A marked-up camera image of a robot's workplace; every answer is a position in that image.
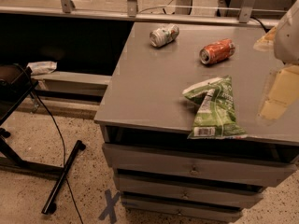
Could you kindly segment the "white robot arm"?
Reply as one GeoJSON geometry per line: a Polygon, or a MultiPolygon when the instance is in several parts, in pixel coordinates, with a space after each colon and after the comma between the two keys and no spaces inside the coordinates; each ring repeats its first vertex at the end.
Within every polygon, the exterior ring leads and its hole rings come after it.
{"type": "Polygon", "coordinates": [[[284,63],[299,64],[299,0],[294,2],[278,23],[274,54],[284,63]]]}

